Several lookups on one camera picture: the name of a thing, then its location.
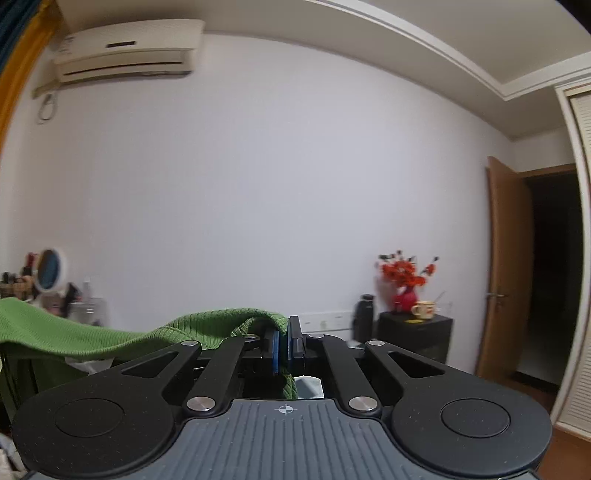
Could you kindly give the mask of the blue curtain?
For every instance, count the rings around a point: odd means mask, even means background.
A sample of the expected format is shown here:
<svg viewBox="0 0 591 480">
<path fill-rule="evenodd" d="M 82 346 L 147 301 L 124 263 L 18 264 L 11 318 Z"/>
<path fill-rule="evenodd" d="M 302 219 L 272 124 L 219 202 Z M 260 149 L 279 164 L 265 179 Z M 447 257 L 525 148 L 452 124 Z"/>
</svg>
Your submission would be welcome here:
<svg viewBox="0 0 591 480">
<path fill-rule="evenodd" d="M 0 1 L 0 72 L 4 71 L 18 40 L 40 5 L 41 0 Z"/>
</svg>

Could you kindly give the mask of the brown wooden door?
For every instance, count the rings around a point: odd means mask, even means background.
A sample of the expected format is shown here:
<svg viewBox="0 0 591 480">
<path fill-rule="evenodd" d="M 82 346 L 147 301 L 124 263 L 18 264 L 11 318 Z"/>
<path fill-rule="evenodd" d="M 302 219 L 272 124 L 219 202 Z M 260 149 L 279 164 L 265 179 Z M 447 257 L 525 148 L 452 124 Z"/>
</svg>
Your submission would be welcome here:
<svg viewBox="0 0 591 480">
<path fill-rule="evenodd" d="M 505 384 L 516 371 L 529 318 L 533 273 L 531 192 L 519 174 L 488 158 L 491 265 L 477 375 Z"/>
</svg>

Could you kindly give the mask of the green ribbed knit sweater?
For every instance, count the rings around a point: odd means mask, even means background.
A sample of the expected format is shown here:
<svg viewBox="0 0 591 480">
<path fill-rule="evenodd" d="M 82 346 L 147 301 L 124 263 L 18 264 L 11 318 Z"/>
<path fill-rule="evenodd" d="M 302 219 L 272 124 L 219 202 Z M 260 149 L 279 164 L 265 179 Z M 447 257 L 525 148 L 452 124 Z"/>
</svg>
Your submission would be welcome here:
<svg viewBox="0 0 591 480">
<path fill-rule="evenodd" d="M 126 362 L 185 340 L 212 350 L 228 337 L 270 327 L 287 333 L 287 317 L 252 308 L 181 316 L 150 332 L 79 324 L 15 298 L 1 301 L 1 402 L 9 419 L 32 396 L 85 376 L 66 363 Z"/>
</svg>

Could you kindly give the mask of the yellow white mug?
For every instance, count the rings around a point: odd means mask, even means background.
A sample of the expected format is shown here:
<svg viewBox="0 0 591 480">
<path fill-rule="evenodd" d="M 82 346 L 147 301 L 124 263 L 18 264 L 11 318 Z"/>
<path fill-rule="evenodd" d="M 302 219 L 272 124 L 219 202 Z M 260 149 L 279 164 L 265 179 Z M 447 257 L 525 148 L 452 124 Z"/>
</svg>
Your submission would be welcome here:
<svg viewBox="0 0 591 480">
<path fill-rule="evenodd" d="M 416 319 L 429 321 L 436 316 L 437 310 L 437 304 L 433 301 L 418 301 L 412 306 L 411 313 Z"/>
</svg>

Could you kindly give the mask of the white wardrobe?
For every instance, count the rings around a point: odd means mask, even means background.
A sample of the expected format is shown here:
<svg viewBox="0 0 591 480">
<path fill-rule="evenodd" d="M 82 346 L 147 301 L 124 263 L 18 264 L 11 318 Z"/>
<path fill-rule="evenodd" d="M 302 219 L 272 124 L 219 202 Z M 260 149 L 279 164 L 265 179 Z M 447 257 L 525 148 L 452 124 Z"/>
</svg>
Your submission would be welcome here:
<svg viewBox="0 0 591 480">
<path fill-rule="evenodd" d="M 566 122 L 581 207 L 578 315 L 567 367 L 551 418 L 556 428 L 590 440 L 590 79 L 556 88 Z"/>
</svg>

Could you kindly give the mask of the red flower vase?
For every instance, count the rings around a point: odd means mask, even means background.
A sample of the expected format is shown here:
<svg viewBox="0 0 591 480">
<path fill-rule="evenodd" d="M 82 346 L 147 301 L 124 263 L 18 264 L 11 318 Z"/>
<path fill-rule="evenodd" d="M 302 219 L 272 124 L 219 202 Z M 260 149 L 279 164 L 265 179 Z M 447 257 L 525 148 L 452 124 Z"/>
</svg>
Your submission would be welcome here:
<svg viewBox="0 0 591 480">
<path fill-rule="evenodd" d="M 439 256 L 420 267 L 416 256 L 405 256 L 402 250 L 378 256 L 377 269 L 389 288 L 390 308 L 394 313 L 410 313 L 419 301 L 418 291 L 435 274 Z"/>
</svg>

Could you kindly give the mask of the white wall air conditioner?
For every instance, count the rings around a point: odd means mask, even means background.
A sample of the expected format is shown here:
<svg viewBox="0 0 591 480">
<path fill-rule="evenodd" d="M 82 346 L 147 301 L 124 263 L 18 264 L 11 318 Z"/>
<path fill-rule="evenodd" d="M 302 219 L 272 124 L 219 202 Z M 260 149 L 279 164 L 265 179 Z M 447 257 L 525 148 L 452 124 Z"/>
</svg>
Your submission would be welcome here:
<svg viewBox="0 0 591 480">
<path fill-rule="evenodd" d="M 34 89 L 32 97 L 98 79 L 187 75 L 197 66 L 204 26 L 197 19 L 160 19 L 72 33 L 64 37 L 53 58 L 55 79 Z"/>
</svg>

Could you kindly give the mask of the round vanity mirror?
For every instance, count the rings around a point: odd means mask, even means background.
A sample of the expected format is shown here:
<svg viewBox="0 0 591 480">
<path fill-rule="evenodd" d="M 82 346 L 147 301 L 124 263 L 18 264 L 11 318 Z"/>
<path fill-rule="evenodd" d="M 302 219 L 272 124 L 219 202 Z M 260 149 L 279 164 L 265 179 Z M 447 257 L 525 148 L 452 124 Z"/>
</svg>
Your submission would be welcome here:
<svg viewBox="0 0 591 480">
<path fill-rule="evenodd" d="M 67 283 L 68 265 L 66 257 L 58 248 L 42 250 L 36 258 L 33 269 L 34 284 L 42 293 L 56 293 Z"/>
</svg>

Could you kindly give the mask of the black bedside cabinet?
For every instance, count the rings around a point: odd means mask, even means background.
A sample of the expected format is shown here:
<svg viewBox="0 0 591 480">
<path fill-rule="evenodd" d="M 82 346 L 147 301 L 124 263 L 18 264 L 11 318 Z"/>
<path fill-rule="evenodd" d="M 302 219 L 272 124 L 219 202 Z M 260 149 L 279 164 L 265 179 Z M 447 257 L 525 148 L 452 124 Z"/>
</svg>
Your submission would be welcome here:
<svg viewBox="0 0 591 480">
<path fill-rule="evenodd" d="M 383 312 L 379 315 L 375 338 L 446 364 L 454 320 L 435 315 L 431 320 L 410 313 Z"/>
</svg>

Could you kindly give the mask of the white wall socket panel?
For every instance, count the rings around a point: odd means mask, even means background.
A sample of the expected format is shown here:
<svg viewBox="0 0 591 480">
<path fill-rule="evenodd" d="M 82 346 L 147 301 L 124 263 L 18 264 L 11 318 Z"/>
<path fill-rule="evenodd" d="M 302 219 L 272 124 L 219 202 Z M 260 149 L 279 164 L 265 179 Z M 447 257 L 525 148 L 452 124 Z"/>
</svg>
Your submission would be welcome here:
<svg viewBox="0 0 591 480">
<path fill-rule="evenodd" d="M 304 332 L 349 330 L 353 324 L 352 311 L 304 313 L 298 316 Z"/>
</svg>

